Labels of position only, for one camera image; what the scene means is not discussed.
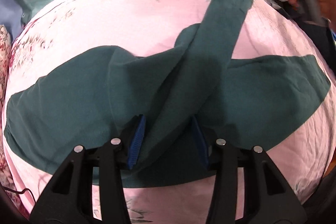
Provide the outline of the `dark green pants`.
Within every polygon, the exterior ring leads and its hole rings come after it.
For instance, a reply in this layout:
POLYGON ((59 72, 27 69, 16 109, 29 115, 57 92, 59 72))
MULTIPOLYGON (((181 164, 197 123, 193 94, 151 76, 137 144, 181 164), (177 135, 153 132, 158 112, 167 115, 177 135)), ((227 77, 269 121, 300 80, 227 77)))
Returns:
POLYGON ((142 145, 122 172, 126 188, 211 176, 199 159, 192 118, 209 141, 273 148, 315 113, 331 83, 313 55, 233 59, 251 6, 252 0, 211 0, 201 23, 155 55, 102 46, 70 59, 10 97, 7 144, 53 174, 74 146, 99 147, 143 115, 142 145))

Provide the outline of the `pink floral bedsheet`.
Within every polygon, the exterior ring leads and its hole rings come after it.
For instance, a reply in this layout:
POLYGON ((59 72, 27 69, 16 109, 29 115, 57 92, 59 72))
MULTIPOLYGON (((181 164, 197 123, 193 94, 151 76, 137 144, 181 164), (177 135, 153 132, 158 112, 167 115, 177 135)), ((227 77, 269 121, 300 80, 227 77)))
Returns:
MULTIPOLYGON (((185 28, 201 23, 210 2, 53 0, 27 22, 11 42, 1 111, 3 148, 16 187, 12 190, 1 184, 10 204, 9 214, 1 215, 2 222, 31 223, 30 214, 54 175, 30 165, 7 144, 4 130, 10 97, 92 48, 118 46, 137 57, 170 50, 185 28), (28 218, 5 191, 19 194, 28 218)), ((232 53, 233 59, 313 55, 330 80, 322 104, 294 133, 271 149, 256 144, 294 191, 305 209, 305 223, 335 223, 335 23, 323 19, 325 24, 287 19, 268 0, 252 0, 232 53)), ((130 223, 207 223, 215 173, 202 166, 211 176, 171 186, 126 188, 122 184, 130 223)))

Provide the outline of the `red floral quilt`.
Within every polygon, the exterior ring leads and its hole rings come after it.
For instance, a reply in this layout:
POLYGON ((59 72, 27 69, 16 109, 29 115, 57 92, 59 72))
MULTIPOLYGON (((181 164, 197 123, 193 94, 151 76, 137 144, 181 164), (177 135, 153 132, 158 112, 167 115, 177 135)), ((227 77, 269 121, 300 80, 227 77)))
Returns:
MULTIPOLYGON (((11 37, 4 25, 1 25, 0 31, 1 44, 0 44, 0 99, 1 99, 1 108, 2 111, 5 106, 5 93, 7 85, 7 77, 9 73, 9 59, 11 52, 11 37)), ((3 132, 1 126, 1 158, 0 158, 0 174, 1 174, 1 184, 5 188, 10 188, 15 190, 13 177, 10 172, 9 166, 5 158, 5 152, 3 148, 3 132)), ((19 194, 5 191, 17 209, 22 213, 26 218, 29 217, 29 213, 26 208, 23 206, 23 203, 20 199, 19 194)))

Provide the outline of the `blue plaid pillow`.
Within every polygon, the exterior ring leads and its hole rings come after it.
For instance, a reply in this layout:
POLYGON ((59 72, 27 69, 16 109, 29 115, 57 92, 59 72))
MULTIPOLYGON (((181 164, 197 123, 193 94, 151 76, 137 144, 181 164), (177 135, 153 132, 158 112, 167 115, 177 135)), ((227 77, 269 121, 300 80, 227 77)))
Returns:
POLYGON ((0 24, 9 32, 12 43, 23 30, 22 14, 22 8, 15 0, 0 0, 0 24))

